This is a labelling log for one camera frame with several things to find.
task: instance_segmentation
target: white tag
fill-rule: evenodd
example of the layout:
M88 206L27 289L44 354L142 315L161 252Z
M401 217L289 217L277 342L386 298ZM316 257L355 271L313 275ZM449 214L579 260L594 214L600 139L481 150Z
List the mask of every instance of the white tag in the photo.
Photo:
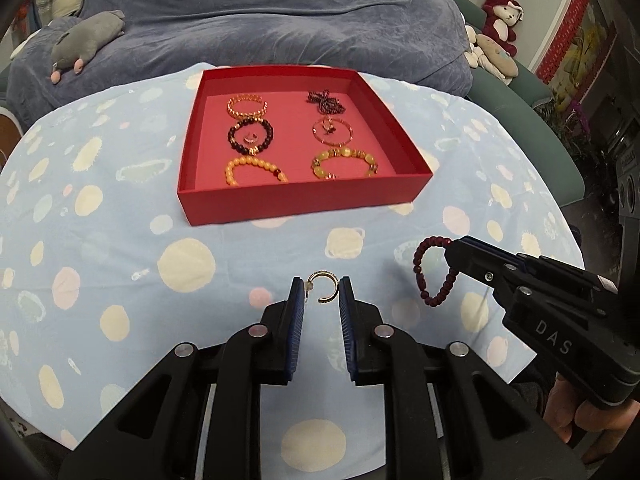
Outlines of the white tag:
M603 278L602 276L598 276L598 278L600 279L600 283L602 283L602 286L608 290L609 292L613 292L614 294L618 293L618 288L616 287L616 284L613 283L611 280L608 280L607 278Z

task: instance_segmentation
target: human hand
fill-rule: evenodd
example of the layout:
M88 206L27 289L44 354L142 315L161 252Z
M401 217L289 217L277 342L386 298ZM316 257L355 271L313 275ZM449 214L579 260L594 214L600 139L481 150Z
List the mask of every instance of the human hand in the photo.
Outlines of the human hand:
M569 442L572 422L585 431L603 431L596 442L584 453L585 464L596 462L611 453L622 441L640 411L640 402L627 399L612 410L599 410L561 375L549 393L544 420L565 442Z

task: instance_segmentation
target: gray plush toy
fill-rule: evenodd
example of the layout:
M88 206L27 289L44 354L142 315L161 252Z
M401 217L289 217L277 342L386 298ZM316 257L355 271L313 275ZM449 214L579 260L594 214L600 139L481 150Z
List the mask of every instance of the gray plush toy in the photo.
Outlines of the gray plush toy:
M57 84L64 70L82 72L106 44L124 34L124 13L121 10L105 10L78 23L66 31L53 46L51 81Z

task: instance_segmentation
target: gold bracelet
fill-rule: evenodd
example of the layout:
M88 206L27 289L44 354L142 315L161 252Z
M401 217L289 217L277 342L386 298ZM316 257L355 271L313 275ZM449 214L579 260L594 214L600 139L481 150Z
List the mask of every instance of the gold bracelet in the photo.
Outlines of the gold bracelet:
M328 173L320 167L323 160L333 158L334 156L345 156L364 160L369 165L369 169L367 170L367 173L364 174L364 176L371 176L378 172L378 164L373 155L367 152L363 152L362 150L352 150L351 148L343 146L342 148L331 148L330 150L322 152L318 156L316 156L314 160L311 161L311 169L314 170L314 175L316 177L336 178L336 175L334 175L333 173Z
M262 116L267 113L267 101L262 104L262 109L258 110L257 112L236 112L233 106L240 101L253 101L254 103L262 103L262 98L256 94L242 94L233 96L231 99L229 99L229 102L226 104L226 111L229 112L230 116L237 120L248 118L261 119Z
M344 126L346 126L347 129L349 130L349 140L345 140L344 142L330 142L329 140L322 139L321 137L318 136L318 130L316 129L316 124L320 124L320 123L322 123L322 127L326 132L325 135L331 135L335 131L334 123L344 124ZM311 130L314 133L314 137L320 142L322 142L323 144L326 144L327 146L334 146L336 148L341 148L349 144L353 140L353 128L347 121L343 121L338 117L324 116L322 119L318 119L314 123L314 125L311 127Z
M235 158L234 160L230 160L225 168L225 177L226 183L230 186L237 186L238 183L234 179L234 168L236 166L256 166L258 168L263 168L270 173L273 173L275 177L281 182L288 182L287 177L282 170L280 170L275 164L271 164L266 160L262 160L261 158L257 158L254 156L240 156Z

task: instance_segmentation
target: bracelet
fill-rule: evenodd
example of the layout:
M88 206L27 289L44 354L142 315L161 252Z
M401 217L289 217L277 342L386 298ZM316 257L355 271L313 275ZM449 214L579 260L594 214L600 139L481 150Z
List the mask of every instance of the bracelet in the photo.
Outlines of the bracelet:
M337 115L344 113L344 106L335 97L329 97L329 91L309 92L306 99L309 103L318 103L318 111L322 115Z
M314 170L314 174L316 177L327 179L336 178L336 175L334 175L333 173L327 173L320 167L323 160L333 158L334 156L353 157L364 160L369 165L369 169L367 170L367 173L364 174L364 176L371 176L378 172L378 164L373 155L367 152L363 152L362 150L352 150L351 148L343 147L339 149L332 148L314 157L314 159L311 161L311 169Z
M254 156L241 156L239 158L235 158L234 160L230 160L226 165L226 183L230 186L238 185L238 183L234 179L234 168L236 166L256 166L257 168L263 168L264 170L273 173L273 176L277 177L279 181L288 182L285 174L282 173L282 170L280 170L275 164L271 164L266 160L262 160L261 158L256 158Z
M418 283L418 288L420 289L420 297L424 300L424 304L427 306L438 306L444 300L447 299L451 289L453 288L453 283L456 281L456 276L459 275L459 271L449 267L449 273L440 288L438 294L434 297L429 296L427 291L427 281L424 279L424 274L422 273L422 267L420 264L422 263L422 257L424 253L427 252L427 249L430 247L444 247L446 248L451 243L451 238L443 238L442 236L432 236L430 238L425 238L420 242L420 245L415 250L414 254L414 272L415 272L415 281Z
M264 131L267 132L267 136L265 137L264 142L262 144L248 148L246 146L243 146L236 140L236 132L243 126L247 126L248 124L253 124L253 123L260 123L260 125L264 128ZM250 135L252 135L252 137L246 136L244 140L248 144L255 144L258 137L255 134L250 134ZM232 126L229 129L229 143L231 144L231 147L234 150L236 150L236 152L241 153L242 155L255 156L259 152L266 150L269 147L269 144L271 144L272 140L273 140L273 128L271 127L267 119L247 117L245 119L238 121L234 126Z
M335 131L334 123L344 124L349 129L349 140L347 140L346 142L330 142L328 140L321 139L321 137L318 137L318 130L316 129L316 124L319 123L322 123L322 127L326 132L325 135L333 133ZM353 128L351 127L351 125L347 121L343 121L342 119L338 119L337 117L331 118L325 116L322 119L318 119L311 129L314 133L314 137L327 146L335 146L336 148L341 148L343 146L346 146L353 140Z
M226 104L226 111L229 112L229 115L235 119L246 119L252 117L254 119L260 119L265 113L267 113L267 102L265 101L262 105L262 109L257 112L236 112L233 106L240 101L253 101L255 103L261 103L262 98L256 94L242 94L237 95L229 99L229 102Z

